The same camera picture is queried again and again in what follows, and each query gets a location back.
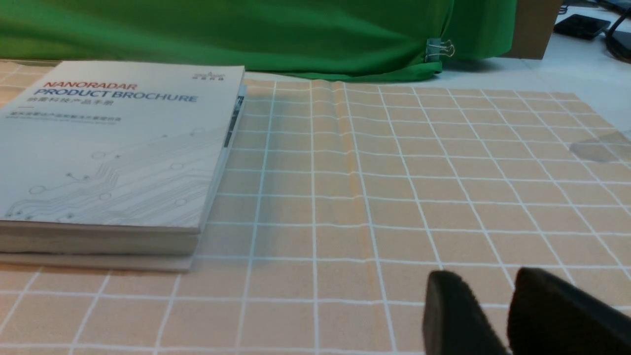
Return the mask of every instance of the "beige grid tablecloth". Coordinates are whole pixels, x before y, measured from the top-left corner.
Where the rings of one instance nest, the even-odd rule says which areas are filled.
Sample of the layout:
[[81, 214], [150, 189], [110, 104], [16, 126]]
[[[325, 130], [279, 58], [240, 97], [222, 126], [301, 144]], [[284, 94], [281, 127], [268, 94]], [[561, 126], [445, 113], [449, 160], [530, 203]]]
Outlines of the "beige grid tablecloth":
[[2, 265], [0, 354], [422, 354], [440, 268], [502, 334], [521, 265], [631, 314], [630, 146], [575, 95], [248, 85], [194, 270]]

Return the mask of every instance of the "binder clip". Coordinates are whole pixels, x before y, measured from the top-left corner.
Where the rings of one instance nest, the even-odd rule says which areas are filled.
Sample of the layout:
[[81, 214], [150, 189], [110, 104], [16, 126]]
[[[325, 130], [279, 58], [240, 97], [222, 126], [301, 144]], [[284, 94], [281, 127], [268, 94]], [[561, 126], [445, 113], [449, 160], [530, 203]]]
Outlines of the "binder clip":
[[425, 49], [425, 62], [437, 62], [440, 61], [440, 57], [453, 57], [456, 53], [456, 47], [450, 40], [441, 42], [440, 38], [433, 38], [427, 40], [427, 47]]

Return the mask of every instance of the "book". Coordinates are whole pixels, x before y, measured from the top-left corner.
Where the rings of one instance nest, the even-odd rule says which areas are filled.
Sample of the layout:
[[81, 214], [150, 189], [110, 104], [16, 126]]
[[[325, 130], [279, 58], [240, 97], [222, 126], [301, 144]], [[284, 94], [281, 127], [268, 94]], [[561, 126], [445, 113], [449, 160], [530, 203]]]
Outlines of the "book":
[[0, 109], [0, 252], [190, 255], [243, 67], [62, 62]]

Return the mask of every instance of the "white grid line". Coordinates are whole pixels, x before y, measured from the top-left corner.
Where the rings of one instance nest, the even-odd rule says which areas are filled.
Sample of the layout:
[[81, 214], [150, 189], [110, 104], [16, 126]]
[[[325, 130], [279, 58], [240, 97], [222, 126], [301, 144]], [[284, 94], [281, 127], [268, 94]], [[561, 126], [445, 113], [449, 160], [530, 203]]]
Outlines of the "white grid line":
[[[500, 117], [506, 121], [508, 123], [508, 121], [506, 120], [506, 117], [504, 117], [504, 114], [502, 114], [501, 112], [499, 112]], [[513, 127], [510, 127], [510, 130], [513, 132], [513, 134], [515, 134], [517, 137], [519, 137], [521, 139], [521, 137], [517, 134], [517, 131], [515, 131], [515, 129]], [[484, 141], [480, 140], [482, 142], [482, 145], [484, 146], [485, 149], [487, 148], [487, 145]], [[534, 155], [533, 151], [530, 149], [530, 147], [526, 144], [523, 143], [522, 144], [526, 147], [526, 150], [528, 150], [528, 154], [530, 154], [532, 157], [536, 158], [536, 156]], [[552, 252], [552, 255], [555, 257], [555, 259], [557, 260], [557, 263], [559, 265], [561, 265], [561, 268], [564, 272], [564, 274], [567, 276], [568, 280], [570, 280], [570, 282], [572, 283], [572, 285], [576, 285], [576, 281], [574, 280], [574, 278], [572, 277], [572, 274], [570, 274], [570, 272], [565, 268], [565, 265], [563, 264], [563, 261], [561, 260], [561, 258], [559, 257], [558, 253], [556, 250], [554, 250], [554, 248], [552, 248], [552, 244], [550, 244], [550, 240], [548, 239], [548, 237], [546, 237], [545, 233], [543, 232], [543, 230], [541, 229], [541, 226], [539, 226], [539, 223], [537, 222], [537, 220], [533, 217], [533, 215], [530, 213], [530, 211], [528, 210], [527, 206], [525, 206], [523, 204], [523, 201], [521, 199], [521, 197], [519, 196], [519, 193], [517, 193], [517, 189], [515, 189], [515, 186], [512, 184], [511, 181], [509, 181], [506, 178], [506, 174], [504, 173], [504, 171], [502, 170], [502, 168], [500, 167], [500, 164], [498, 164], [498, 162], [496, 160], [493, 161], [493, 163], [495, 164], [495, 166], [497, 167], [497, 169], [500, 171], [500, 173], [502, 174], [502, 177], [504, 178], [504, 180], [506, 181], [506, 183], [510, 186], [510, 189], [512, 190], [513, 194], [515, 194], [515, 196], [517, 196], [517, 200], [522, 204], [522, 209], [524, 210], [524, 212], [526, 213], [526, 215], [528, 215], [528, 218], [530, 219], [530, 221], [533, 223], [533, 225], [535, 226], [535, 228], [537, 228], [537, 231], [539, 232], [541, 238], [543, 239], [543, 242], [546, 244], [546, 246], [548, 247], [548, 249], [550, 250], [550, 252]], [[538, 161], [538, 164], [541, 166], [541, 168], [544, 170], [544, 172], [548, 175], [548, 177], [552, 180], [552, 175], [550, 175], [550, 173], [545, 169], [545, 167], [543, 166], [543, 164], [541, 164], [541, 162]], [[568, 202], [571, 202], [569, 200], [569, 198], [567, 197], [567, 195], [565, 195], [565, 198]]]
[[37, 279], [37, 277], [42, 273], [43, 269], [44, 269], [44, 267], [39, 267], [37, 269], [37, 271], [33, 274], [33, 276], [31, 276], [31, 278], [28, 280], [27, 284], [24, 286], [22, 291], [20, 291], [20, 293], [18, 294], [18, 298], [15, 299], [15, 302], [13, 303], [13, 306], [11, 307], [9, 312], [6, 314], [6, 316], [4, 316], [4, 320], [3, 320], [2, 324], [0, 324], [0, 334], [2, 334], [4, 332], [4, 329], [6, 328], [6, 325], [11, 320], [11, 317], [13, 316], [13, 313], [15, 313], [15, 311], [18, 309], [20, 303], [22, 302], [22, 299], [24, 299], [24, 296], [27, 294], [28, 289], [35, 282], [35, 279]]
[[[386, 101], [384, 100], [384, 96], [381, 93], [381, 89], [379, 87], [377, 87], [378, 91], [379, 91], [379, 97], [381, 99], [381, 102], [384, 104], [386, 104]], [[429, 238], [430, 244], [432, 245], [432, 251], [434, 253], [434, 257], [436, 258], [436, 261], [438, 262], [438, 266], [439, 269], [443, 270], [444, 267], [442, 266], [441, 262], [440, 262], [440, 255], [438, 254], [438, 249], [436, 248], [436, 243], [434, 241], [434, 238], [432, 236], [432, 232], [429, 228], [429, 225], [427, 224], [427, 218], [425, 218], [425, 212], [423, 211], [423, 208], [421, 206], [420, 203], [420, 199], [418, 198], [418, 192], [416, 191], [416, 186], [414, 185], [414, 182], [412, 181], [412, 178], [410, 177], [410, 169], [408, 168], [408, 165], [405, 161], [405, 158], [403, 157], [403, 151], [401, 150], [401, 144], [399, 144], [399, 139], [397, 138], [395, 132], [394, 132], [394, 126], [392, 126], [392, 121], [390, 120], [390, 114], [388, 113], [388, 111], [386, 110], [386, 116], [388, 117], [388, 122], [390, 124], [390, 130], [392, 131], [392, 134], [394, 135], [394, 141], [396, 142], [396, 146], [397, 149], [399, 150], [399, 154], [401, 156], [401, 162], [403, 163], [403, 167], [405, 168], [405, 174], [406, 177], [408, 178], [408, 183], [410, 184], [410, 188], [412, 190], [412, 193], [414, 195], [414, 200], [416, 202], [416, 207], [418, 208], [418, 213], [421, 215], [421, 219], [423, 220], [423, 226], [425, 227], [425, 230], [427, 230], [427, 237]]]
[[[2, 343], [0, 349], [65, 349], [69, 344], [12, 344]], [[103, 344], [79, 344], [78, 349], [94, 349], [94, 350], [111, 350], [111, 351], [153, 351], [152, 347], [146, 346], [117, 346]], [[184, 346], [184, 347], [161, 347], [157, 351], [162, 354], [165, 352], [219, 352], [222, 355], [226, 352], [269, 352], [271, 354], [282, 354], [284, 352], [304, 352], [312, 354], [313, 348], [309, 347], [201, 347], [201, 346]], [[362, 350], [344, 350], [327, 348], [321, 349], [322, 352], [339, 355], [425, 355], [424, 352], [390, 352], [390, 351], [362, 351]]]
[[[485, 159], [491, 160], [490, 158], [471, 158], [471, 159]], [[239, 168], [229, 168], [228, 171], [240, 171], [240, 172], [261, 172], [260, 169], [239, 169]], [[278, 169], [266, 169], [266, 172], [291, 172], [294, 174], [311, 174], [310, 171], [300, 171], [300, 170], [278, 170]], [[351, 172], [341, 172], [341, 171], [317, 171], [316, 174], [336, 174], [336, 175], [345, 175], [349, 176], [352, 174], [358, 174], [358, 171]], [[395, 175], [395, 174], [377, 174], [374, 172], [363, 172], [362, 174], [366, 176], [381, 176], [384, 178], [405, 178], [405, 175]], [[432, 176], [432, 175], [410, 175], [411, 178], [423, 178], [423, 179], [455, 179], [455, 176]], [[540, 182], [540, 183], [549, 183], [551, 180], [549, 179], [501, 179], [495, 177], [459, 177], [460, 180], [491, 180], [491, 181], [523, 181], [523, 182]], [[585, 180], [567, 180], [567, 179], [556, 179], [558, 183], [572, 183], [572, 184], [611, 184], [611, 185], [631, 185], [631, 181], [603, 181], [599, 182], [597, 180], [585, 181]]]
[[[437, 140], [436, 138], [418, 138], [418, 139]], [[451, 139], [441, 139], [441, 140], [460, 140], [460, 139], [451, 138]], [[520, 140], [485, 140], [485, 141], [525, 142], [525, 141], [520, 141]], [[240, 151], [240, 152], [263, 152], [264, 151], [263, 149], [259, 149], [259, 148], [232, 148], [232, 150], [236, 150], [236, 151]], [[309, 150], [297, 150], [297, 149], [269, 149], [269, 151], [270, 152], [281, 152], [281, 153], [309, 153], [310, 152]], [[314, 153], [335, 153], [335, 154], [340, 154], [340, 155], [348, 155], [348, 154], [353, 153], [354, 151], [360, 152], [362, 154], [383, 156], [383, 157], [428, 157], [428, 158], [445, 158], [445, 157], [450, 157], [450, 158], [457, 158], [457, 159], [496, 159], [496, 160], [530, 160], [530, 161], [535, 161], [535, 159], [532, 159], [532, 158], [500, 158], [500, 157], [492, 157], [491, 155], [478, 156], [478, 155], [451, 155], [451, 154], [450, 155], [437, 155], [437, 154], [393, 154], [393, 153], [368, 152], [366, 150], [360, 150], [360, 149], [353, 149], [353, 150], [347, 150], [347, 151], [317, 149], [317, 150], [314, 150], [313, 152]], [[542, 162], [578, 162], [577, 159], [539, 159], [539, 160], [542, 161]], [[619, 162], [611, 162], [611, 163], [608, 163], [608, 164], [624, 165], [624, 164], [621, 164]]]
[[[425, 107], [418, 107], [420, 110], [424, 111]], [[454, 110], [454, 111], [458, 111], [458, 108], [453, 108], [453, 109], [445, 109], [445, 110]], [[491, 112], [496, 112], [496, 110], [491, 110], [491, 109], [484, 109], [484, 111], [491, 111]], [[507, 112], [525, 112], [525, 111], [508, 111], [508, 110], [504, 110]], [[571, 115], [571, 113], [569, 112], [554, 112], [554, 113], [561, 113], [561, 114], [568, 114]], [[267, 116], [262, 116], [262, 115], [255, 115], [255, 114], [246, 114], [246, 116], [252, 118], [254, 117], [255, 119], [260, 119], [261, 121], [266, 121], [267, 120]], [[283, 118], [295, 118], [295, 119], [303, 119], [304, 121], [308, 121], [309, 118], [307, 116], [282, 116], [282, 115], [274, 115], [274, 117], [283, 117]], [[340, 119], [346, 119], [348, 117], [346, 116], [330, 116], [330, 115], [313, 115], [313, 118], [321, 118], [321, 117], [326, 117], [326, 118], [332, 118], [335, 119], [336, 121], [339, 121]], [[378, 123], [385, 123], [387, 120], [385, 119], [377, 119], [377, 118], [370, 118], [370, 117], [362, 117], [362, 116], [353, 116], [353, 119], [364, 119], [367, 121], [373, 121], [373, 122], [378, 122]], [[547, 126], [547, 124], [544, 122], [544, 120], [540, 120], [542, 122], [542, 124], [517, 124], [517, 123], [489, 123], [489, 122], [475, 122], [475, 123], [467, 123], [467, 122], [451, 122], [451, 121], [434, 121], [431, 119], [428, 119], [428, 121], [414, 121], [411, 119], [393, 119], [391, 120], [394, 123], [411, 123], [411, 124], [428, 124], [428, 123], [439, 123], [439, 124], [445, 124], [445, 125], [453, 125], [453, 126], [469, 126], [471, 124], [475, 125], [475, 126], [512, 126], [512, 127], [519, 127], [519, 128], [555, 128], [555, 129], [580, 129], [580, 130], [587, 130], [587, 131], [611, 131], [613, 129], [613, 127], [609, 126], [609, 127], [587, 127], [584, 126], [582, 121], [574, 118], [576, 121], [578, 121], [577, 126]], [[259, 131], [256, 129], [240, 129], [240, 131], [243, 132], [259, 132], [259, 133], [265, 133], [265, 131]], [[296, 131], [272, 131], [272, 133], [296, 133], [296, 134], [300, 134], [300, 132], [296, 132]], [[339, 132], [331, 132], [331, 131], [321, 131], [321, 132], [316, 132], [317, 134], [319, 133], [339, 133]], [[542, 141], [543, 143], [560, 143], [563, 142], [562, 140], [557, 140], [557, 141]], [[628, 146], [629, 144], [627, 143], [608, 143], [610, 145], [625, 145]]]
[[[414, 93], [410, 93], [410, 94], [400, 94], [400, 93], [398, 93], [398, 94], [394, 94], [394, 95], [409, 95], [409, 96], [415, 96], [416, 95], [416, 96], [418, 96], [418, 94], [414, 94]], [[451, 95], [433, 95], [433, 96], [434, 97], [436, 97], [436, 96], [443, 96], [443, 97], [452, 97], [453, 98], [453, 96], [451, 96]], [[515, 100], [515, 101], [523, 100], [520, 97], [512, 97], [512, 98], [509, 98], [509, 97], [496, 97], [494, 99], [510, 99], [510, 100]], [[550, 100], [550, 99], [548, 99], [548, 100], [528, 99], [528, 100], [553, 101], [553, 100]], [[271, 100], [268, 100], [268, 99], [251, 99], [249, 101], [250, 102], [272, 102]], [[304, 102], [304, 101], [301, 102], [301, 101], [291, 101], [291, 100], [274, 100], [274, 102], [277, 103], [277, 104], [285, 104], [285, 105], [309, 105], [308, 102]], [[316, 103], [324, 103], [324, 104], [330, 104], [331, 106], [350, 104], [350, 105], [358, 105], [358, 106], [365, 106], [365, 107], [380, 107], [380, 108], [392, 107], [392, 108], [397, 108], [397, 109], [418, 109], [420, 107], [423, 107], [423, 104], [421, 104], [421, 102], [418, 103], [419, 106], [395, 106], [395, 105], [385, 106], [385, 104], [384, 105], [372, 105], [372, 104], [365, 104], [363, 102], [352, 102], [352, 101], [348, 101], [348, 99], [347, 99], [347, 102], [331, 102], [331, 101], [326, 101], [326, 100], [314, 100], [313, 103], [314, 104], [316, 104]], [[457, 109], [457, 107], [432, 107], [432, 106], [426, 106], [425, 108], [427, 108], [427, 109], [443, 109], [443, 110]], [[487, 111], [491, 110], [491, 109], [488, 109], [488, 108], [485, 109], [485, 108], [480, 108], [480, 107], [464, 107], [464, 109], [467, 109], [467, 110], [487, 110]], [[503, 111], [528, 112], [528, 110], [503, 110]], [[540, 112], [542, 112], [542, 113], [554, 113], [554, 114], [563, 113], [563, 111], [540, 111]]]
[[[224, 222], [224, 221], [209, 221], [207, 224], [217, 224], [217, 225], [226, 225], [226, 226], [252, 226], [253, 222]], [[311, 223], [265, 223], [259, 222], [259, 226], [270, 226], [270, 227], [311, 227]], [[368, 227], [374, 226], [375, 228], [380, 229], [398, 229], [402, 231], [426, 231], [424, 228], [418, 227], [399, 227], [399, 226], [387, 226], [382, 224], [369, 224], [369, 223], [359, 223], [359, 224], [333, 224], [333, 223], [318, 223], [316, 227], [337, 227], [337, 228], [356, 228], [356, 227]], [[482, 233], [481, 229], [448, 229], [448, 228], [431, 228], [432, 232], [477, 232]], [[524, 231], [505, 231], [501, 229], [487, 229], [489, 233], [503, 233], [503, 234], [539, 234], [534, 230], [524, 230]], [[560, 232], [560, 231], [550, 231], [545, 232], [546, 234], [551, 235], [577, 235], [577, 236], [631, 236], [630, 233], [620, 233], [620, 232]]]
[[[305, 258], [305, 262], [310, 262], [311, 258]], [[424, 265], [424, 266], [438, 266], [436, 262], [418, 262], [418, 263], [401, 263], [408, 265]], [[477, 263], [474, 265], [462, 265], [461, 263], [444, 263], [448, 267], [486, 267], [486, 268], [501, 268], [497, 264], [484, 264]], [[520, 267], [536, 267], [544, 268], [547, 270], [562, 270], [560, 265], [531, 265], [531, 264], [505, 264], [506, 267], [520, 268]], [[566, 265], [571, 270], [619, 270], [618, 266], [583, 266], [583, 265]], [[19, 291], [0, 291], [0, 295], [17, 295]], [[134, 295], [134, 294], [95, 294], [89, 292], [61, 292], [61, 291], [29, 291], [26, 295], [36, 296], [62, 296], [62, 297], [82, 297], [82, 298], [95, 298], [99, 299], [126, 299], [126, 300], [143, 300], [143, 301], [170, 301], [171, 296], [152, 296], [149, 294]], [[226, 302], [237, 303], [241, 302], [241, 297], [212, 297], [212, 296], [177, 296], [173, 298], [174, 301], [191, 301], [191, 302]], [[357, 299], [343, 299], [343, 298], [246, 298], [249, 303], [338, 303], [338, 304], [359, 304], [359, 305], [376, 305], [376, 304], [395, 304], [400, 306], [424, 306], [423, 302], [415, 301], [395, 301], [388, 300], [383, 302], [381, 299], [373, 300], [357, 300]], [[496, 303], [482, 303], [482, 306], [488, 308], [507, 308], [510, 304], [496, 304]], [[631, 306], [613, 306], [617, 310], [631, 310]]]
[[[351, 107], [348, 103], [348, 93], [346, 92], [346, 83], [342, 83], [342, 86], [344, 88], [344, 95], [346, 97], [346, 109], [348, 110], [348, 115], [349, 117], [352, 115], [351, 113]], [[352, 137], [353, 137], [353, 144], [354, 146], [357, 147], [357, 138], [355, 137], [355, 128], [353, 126], [353, 120], [350, 119], [350, 126], [351, 126], [351, 132]], [[362, 191], [363, 194], [366, 195], [367, 190], [366, 190], [366, 184], [363, 180], [363, 175], [362, 175], [362, 163], [360, 162], [359, 159], [359, 152], [355, 152], [356, 156], [357, 156], [357, 167], [359, 170], [359, 179], [360, 182], [362, 184]], [[372, 249], [373, 249], [373, 254], [375, 255], [375, 265], [377, 267], [377, 275], [379, 276], [379, 286], [381, 288], [381, 297], [383, 298], [384, 302], [387, 302], [387, 294], [386, 294], [386, 286], [384, 283], [384, 276], [381, 270], [381, 262], [379, 261], [379, 251], [377, 250], [377, 239], [375, 237], [375, 230], [373, 228], [372, 225], [372, 215], [370, 213], [370, 204], [369, 204], [369, 200], [367, 196], [364, 196], [364, 204], [366, 207], [366, 215], [367, 215], [367, 220], [368, 220], [368, 224], [369, 224], [369, 230], [370, 230], [370, 238], [372, 240]], [[384, 307], [384, 311], [386, 312], [386, 321], [387, 321], [387, 325], [388, 325], [388, 332], [390, 335], [390, 344], [392, 346], [392, 351], [393, 352], [397, 352], [397, 347], [396, 347], [396, 338], [394, 336], [394, 327], [392, 325], [392, 317], [390, 315], [390, 307], [388, 307], [388, 305], [385, 305]]]
[[[309, 109], [311, 111], [311, 116], [313, 116], [314, 105], [313, 105], [313, 82], [309, 81], [309, 97], [311, 101], [311, 105]], [[313, 282], [314, 282], [314, 348], [315, 355], [320, 354], [320, 318], [319, 318], [319, 307], [318, 307], [318, 273], [317, 273], [317, 228], [316, 228], [316, 159], [314, 158], [314, 145], [315, 145], [315, 137], [314, 137], [314, 122], [311, 119], [311, 255], [313, 257]]]
[[182, 279], [182, 274], [178, 274], [178, 276], [176, 276], [175, 278], [175, 282], [173, 283], [173, 288], [171, 289], [171, 295], [165, 297], [165, 299], [168, 300], [167, 309], [165, 309], [164, 316], [162, 317], [162, 321], [160, 322], [160, 328], [158, 329], [158, 335], [156, 336], [155, 350], [153, 351], [153, 355], [158, 354], [157, 349], [162, 344], [162, 336], [164, 335], [164, 330], [167, 327], [168, 318], [171, 315], [171, 310], [173, 309], [173, 305], [175, 304], [175, 300], [177, 299], [177, 291], [179, 289], [181, 279]]
[[[274, 88], [272, 91], [272, 103], [271, 103], [271, 107], [269, 108], [269, 125], [268, 125], [268, 130], [271, 129], [272, 127], [272, 120], [271, 117], [273, 115], [274, 112], [274, 98], [276, 97], [276, 82], [274, 82]], [[245, 311], [246, 311], [246, 307], [247, 307], [247, 297], [250, 291], [250, 279], [252, 277], [252, 267], [254, 264], [254, 251], [256, 249], [256, 236], [258, 233], [258, 222], [259, 222], [259, 216], [261, 215], [261, 200], [262, 200], [262, 196], [261, 193], [263, 193], [263, 184], [265, 182], [265, 165], [267, 163], [268, 160], [268, 148], [269, 148], [269, 137], [271, 135], [269, 134], [268, 131], [268, 136], [267, 136], [267, 140], [265, 142], [265, 152], [263, 154], [263, 167], [262, 167], [262, 172], [261, 172], [261, 182], [259, 183], [259, 196], [257, 197], [257, 202], [256, 202], [256, 211], [254, 213], [254, 228], [252, 228], [252, 241], [251, 241], [251, 245], [250, 245], [250, 260], [247, 263], [247, 272], [245, 275], [245, 287], [243, 290], [243, 300], [241, 302], [241, 311], [240, 311], [240, 316], [239, 316], [239, 327], [237, 329], [237, 336], [235, 339], [235, 347], [240, 347], [241, 345], [241, 338], [243, 336], [243, 327], [244, 327], [244, 322], [245, 322]]]
[[[230, 192], [221, 192], [217, 193], [218, 196], [234, 196], [234, 197], [257, 197], [258, 194], [255, 193], [230, 193]], [[356, 200], [358, 198], [363, 198], [363, 195], [355, 195], [355, 196], [327, 196], [327, 195], [298, 195], [298, 194], [270, 194], [263, 193], [261, 194], [263, 197], [278, 197], [278, 198], [321, 198], [323, 200]], [[581, 204], [581, 203], [545, 203], [545, 202], [502, 202], [502, 201], [467, 201], [467, 200], [427, 200], [427, 199], [418, 199], [418, 198], [395, 198], [395, 197], [382, 197], [382, 196], [368, 196], [371, 200], [382, 200], [382, 201], [398, 201], [398, 202], [421, 202], [421, 203], [450, 203], [455, 205], [462, 204], [473, 204], [473, 205], [505, 205], [505, 206], [533, 206], [533, 207], [589, 207], [589, 208], [620, 208], [621, 205], [591, 205], [591, 204]]]
[[[416, 99], [418, 100], [418, 103], [421, 104], [421, 98], [420, 98], [419, 95], [416, 95]], [[432, 132], [434, 133], [434, 135], [437, 136], [436, 130], [434, 129], [433, 124], [430, 123], [430, 127], [431, 127]], [[476, 137], [478, 137], [478, 139], [480, 139], [480, 137], [478, 136], [477, 132], [475, 130], [473, 130], [473, 132], [475, 133]], [[442, 142], [440, 140], [438, 140], [438, 144], [440, 145], [440, 148], [443, 150], [443, 152], [445, 152], [445, 154], [447, 154], [447, 150], [445, 149], [445, 146], [442, 144]], [[460, 186], [461, 191], [463, 192], [465, 198], [467, 199], [467, 203], [469, 205], [469, 208], [473, 212], [473, 215], [475, 216], [478, 224], [480, 225], [480, 228], [482, 229], [482, 233], [484, 234], [484, 237], [487, 239], [487, 242], [488, 242], [489, 246], [491, 247], [491, 250], [493, 251], [493, 254], [495, 255], [495, 258], [497, 259], [498, 263], [501, 265], [502, 271], [504, 272], [504, 276], [506, 276], [506, 280], [508, 281], [510, 287], [512, 289], [515, 289], [515, 285], [513, 284], [513, 280], [510, 277], [510, 274], [509, 274], [508, 270], [504, 266], [504, 262], [502, 261], [502, 258], [500, 257], [500, 253], [498, 253], [497, 248], [495, 247], [495, 243], [493, 243], [493, 240], [488, 235], [487, 227], [482, 222], [482, 218], [480, 218], [480, 215], [479, 215], [478, 211], [475, 209], [475, 206], [473, 205], [473, 202], [471, 201], [471, 197], [469, 196], [469, 193], [464, 188], [464, 184], [460, 180], [458, 171], [454, 167], [454, 164], [452, 163], [451, 158], [447, 158], [447, 163], [449, 164], [449, 167], [453, 171], [453, 173], [454, 173], [454, 175], [456, 177], [456, 181], [458, 182], [458, 185]]]
[[92, 315], [92, 311], [94, 311], [94, 308], [97, 306], [100, 296], [105, 291], [105, 288], [107, 287], [107, 283], [109, 282], [111, 275], [112, 275], [112, 271], [109, 270], [103, 282], [101, 283], [101, 286], [98, 288], [97, 293], [94, 295], [94, 299], [92, 300], [92, 303], [90, 303], [88, 310], [83, 315], [83, 319], [81, 320], [81, 324], [79, 324], [79, 328], [77, 328], [77, 332], [74, 335], [73, 343], [72, 343], [72, 346], [70, 347], [70, 352], [68, 353], [68, 355], [74, 355], [74, 349], [76, 348], [77, 344], [79, 344], [79, 338], [81, 337], [81, 334], [83, 333], [83, 330], [85, 329], [85, 325], [88, 323], [88, 320], [90, 319], [90, 316]]
[[[462, 123], [449, 123], [449, 122], [414, 122], [414, 121], [404, 121], [405, 123], [411, 123], [411, 124], [426, 124], [428, 127], [430, 125], [439, 125], [439, 126], [469, 126], [471, 127], [471, 129], [473, 129], [472, 124], [462, 124]], [[498, 125], [498, 126], [508, 126], [508, 127], [512, 127], [509, 124], [503, 124], [503, 125]], [[265, 131], [258, 131], [258, 130], [254, 130], [254, 129], [242, 129], [239, 132], [243, 132], [243, 133], [257, 133], [260, 135], [264, 135], [266, 134]], [[306, 132], [295, 132], [295, 131], [270, 131], [270, 133], [275, 133], [275, 134], [283, 134], [283, 135], [295, 135], [295, 136], [308, 136], [310, 135], [310, 133], [306, 133]], [[331, 132], [331, 131], [322, 131], [322, 132], [315, 132], [315, 135], [334, 135], [334, 136], [346, 136], [346, 135], [350, 135], [351, 132], [344, 132], [344, 133], [340, 133], [340, 132]], [[366, 132], [355, 132], [356, 135], [362, 135], [362, 136], [368, 136], [368, 137], [373, 137], [373, 138], [393, 138], [392, 135], [375, 135], [372, 133], [366, 133]], [[523, 142], [528, 142], [528, 143], [542, 143], [542, 144], [555, 144], [555, 145], [563, 145], [563, 147], [567, 148], [570, 144], [572, 144], [572, 142], [566, 142], [561, 140], [561, 138], [557, 138], [558, 141], [546, 141], [546, 140], [522, 140], [519, 135], [517, 133], [515, 133], [515, 135], [518, 137], [518, 139], [484, 139], [484, 141], [523, 141]], [[417, 140], [427, 140], [427, 139], [438, 139], [438, 140], [457, 140], [457, 141], [478, 141], [480, 139], [477, 138], [450, 138], [450, 137], [441, 137], [439, 136], [435, 131], [433, 132], [433, 136], [417, 136], [417, 135], [401, 135], [398, 134], [397, 135], [398, 138], [414, 138]], [[585, 145], [600, 145], [600, 143], [585, 143]], [[627, 144], [623, 144], [623, 143], [617, 143], [615, 145], [620, 145], [623, 147], [628, 147], [629, 145]]]

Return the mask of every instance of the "green cloth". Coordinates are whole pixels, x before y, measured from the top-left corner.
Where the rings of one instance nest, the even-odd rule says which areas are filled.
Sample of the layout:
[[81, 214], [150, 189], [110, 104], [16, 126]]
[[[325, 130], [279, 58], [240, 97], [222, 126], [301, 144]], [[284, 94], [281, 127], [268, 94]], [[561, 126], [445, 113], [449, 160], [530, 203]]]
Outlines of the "green cloth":
[[[417, 81], [442, 70], [440, 61], [425, 62], [427, 39], [445, 40], [449, 23], [447, 33], [462, 27], [451, 18], [454, 1], [516, 2], [0, 0], [0, 57], [245, 65], [312, 79]], [[504, 30], [512, 34], [511, 26]]]
[[517, 0], [455, 0], [444, 39], [451, 39], [456, 54], [451, 59], [484, 59], [500, 56], [512, 47]]

